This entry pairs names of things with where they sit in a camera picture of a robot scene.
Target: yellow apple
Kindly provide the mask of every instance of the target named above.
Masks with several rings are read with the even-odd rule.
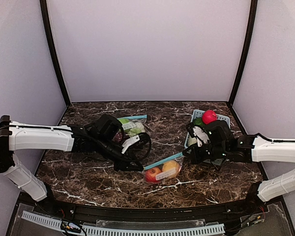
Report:
[[[169,171],[171,170],[172,168],[176,168],[176,173],[169,176],[168,178],[174,178],[176,177],[179,172],[180,172],[180,169],[181,169],[181,165],[176,162],[176,161],[168,161],[168,162],[165,162],[164,165],[163,165],[163,168],[162,168],[162,172],[164,171]]]

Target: bag of apples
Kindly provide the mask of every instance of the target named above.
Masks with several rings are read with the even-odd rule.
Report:
[[[175,178],[181,171],[182,153],[167,157],[144,168],[144,181],[158,184],[166,179]]]

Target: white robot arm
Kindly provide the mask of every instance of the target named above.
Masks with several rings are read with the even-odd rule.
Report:
[[[143,167],[140,160],[136,159],[135,153],[130,153],[129,148],[146,143],[151,145],[151,140],[148,134],[141,133],[127,139],[122,145],[115,143],[112,139],[122,130],[121,127],[117,119],[108,115],[86,126],[28,125],[10,121],[9,116],[3,116],[0,119],[0,174],[7,176],[18,188],[39,202],[48,196],[53,198],[51,189],[20,162],[14,154],[16,150],[96,151],[112,160],[116,171],[141,171]]]
[[[295,163],[295,139],[269,139],[261,134],[242,135],[235,139],[226,122],[221,120],[201,127],[190,123],[187,130],[191,137],[198,140],[183,152],[194,164],[216,159],[244,163]],[[277,178],[253,184],[246,199],[264,203],[294,190],[295,169]]]

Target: white label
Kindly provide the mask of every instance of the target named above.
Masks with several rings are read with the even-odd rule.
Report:
[[[137,126],[133,122],[128,122],[126,124],[123,124],[122,127],[123,127],[123,130],[127,130],[127,129],[135,128]]]
[[[157,174],[157,175],[155,176],[155,179],[156,179],[156,180],[161,180],[161,179],[167,178],[167,177],[169,177],[169,176],[172,176],[172,175],[174,175],[174,174],[176,174],[176,167],[171,168],[171,169],[168,170],[168,171],[164,171],[164,172],[162,172],[162,173]]]

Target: black metal frame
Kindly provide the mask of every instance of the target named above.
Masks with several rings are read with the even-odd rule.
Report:
[[[48,7],[47,7],[47,1],[46,0],[40,0],[40,9],[41,9],[41,15],[43,18],[43,23],[44,23],[44,28],[45,28],[45,33],[46,33],[46,38],[47,38],[47,43],[49,47],[49,52],[50,52],[50,57],[54,65],[56,77],[59,83],[59,87],[64,99],[64,102],[66,106],[70,106],[71,101],[69,98],[68,91],[65,87],[65,82],[61,73],[61,68],[55,48],[55,43],[53,39],[53,34],[51,30],[51,25],[50,25],[50,19],[49,19],[49,14],[48,14]]]
[[[236,94],[237,94],[237,91],[238,91],[238,88],[240,85],[240,81],[242,78],[242,74],[244,71],[244,67],[246,64],[248,51],[249,51],[249,47],[250,47],[250,41],[252,38],[252,32],[253,32],[255,18],[256,18],[257,3],[258,3],[258,0],[251,0],[246,36],[245,36],[245,40],[244,40],[244,44],[243,44],[243,48],[242,48],[242,53],[241,53],[234,85],[233,85],[232,92],[231,92],[231,95],[230,95],[230,98],[228,101],[231,106],[233,105],[233,103],[235,101]],[[49,19],[49,13],[48,13],[47,0],[40,0],[40,8],[41,8],[41,14],[42,14],[42,19],[43,19],[43,23],[44,23],[44,29],[45,29],[45,33],[46,33],[50,56],[51,56],[51,59],[52,59],[53,65],[54,65],[54,70],[55,70],[55,73],[57,76],[58,84],[59,84],[63,99],[65,101],[66,106],[68,107],[71,104],[71,101],[70,101],[69,94],[68,94],[68,91],[65,86],[65,82],[63,79],[63,75],[61,72],[61,68],[60,68],[60,64],[59,64],[59,60],[58,60],[58,56],[57,56],[57,52],[56,52],[56,48],[55,48],[55,43],[54,43],[54,39],[53,39],[53,34],[52,34],[50,19]]]
[[[229,103],[230,103],[231,106],[233,105],[233,103],[235,101],[237,91],[238,91],[238,88],[239,88],[239,84],[240,84],[240,81],[241,81],[241,77],[242,77],[242,74],[244,72],[244,68],[245,68],[245,64],[246,64],[246,60],[247,60],[247,56],[248,56],[248,51],[249,51],[249,47],[250,47],[250,41],[251,41],[251,37],[252,37],[252,32],[253,32],[254,24],[255,24],[255,18],[256,18],[256,12],[257,12],[257,3],[258,3],[258,0],[251,0],[245,41],[244,41],[244,45],[243,45],[243,48],[242,48],[241,57],[240,57],[240,61],[239,61],[238,70],[237,70],[237,74],[236,74],[236,77],[235,77],[233,89],[232,89],[231,96],[230,96],[230,99],[229,99]]]
[[[243,50],[235,78],[235,82],[233,85],[232,93],[228,102],[226,102],[228,108],[230,109],[235,121],[239,125],[243,134],[246,134],[246,131],[241,124],[236,112],[233,109],[233,103],[236,98],[236,94],[239,88],[240,80],[243,74],[244,66],[246,63],[250,41],[253,32],[253,26],[256,17],[256,10],[257,10],[257,2],[258,0],[251,0],[250,6],[250,13],[247,25],[247,31],[245,36],[245,41],[243,45]],[[61,73],[55,44],[53,41],[50,20],[48,15],[47,3],[46,0],[40,0],[41,5],[41,12],[44,22],[44,28],[46,32],[46,37],[48,41],[48,46],[50,50],[50,55],[53,61],[53,65],[55,68],[55,72],[57,75],[57,80],[61,89],[61,93],[65,100],[67,107],[71,104],[68,92],[65,87],[65,82],[63,80],[63,76]],[[259,169],[263,175],[264,180],[267,180],[267,175],[261,163],[258,163]],[[91,222],[96,223],[98,219],[102,220],[113,220],[113,221],[136,221],[136,222],[164,222],[164,221],[183,221],[183,220],[195,220],[195,219],[204,219],[207,223],[209,222],[216,222],[229,224],[230,222],[234,224],[240,223],[239,218],[242,215],[231,215],[227,214],[228,210],[236,211],[238,206],[241,206],[244,200],[225,203],[225,204],[217,204],[217,205],[210,205],[210,206],[198,206],[198,207],[187,207],[187,208],[175,208],[175,209],[126,209],[126,208],[108,208],[108,207],[97,207],[97,206],[85,206],[80,204],[75,204],[75,213],[74,213],[74,220],[77,222]],[[292,232],[292,235],[295,236],[295,230],[293,227],[293,223],[291,221],[291,217],[287,210],[285,201],[283,197],[278,197],[271,200],[269,203],[277,203],[281,202],[284,212],[287,216],[287,220]],[[14,207],[12,217],[9,223],[8,231],[6,236],[9,236],[14,217],[16,215],[18,205],[20,203],[24,203],[30,206],[34,206],[34,200],[26,193],[20,193],[17,203]],[[65,205],[66,202],[59,202],[61,205]]]

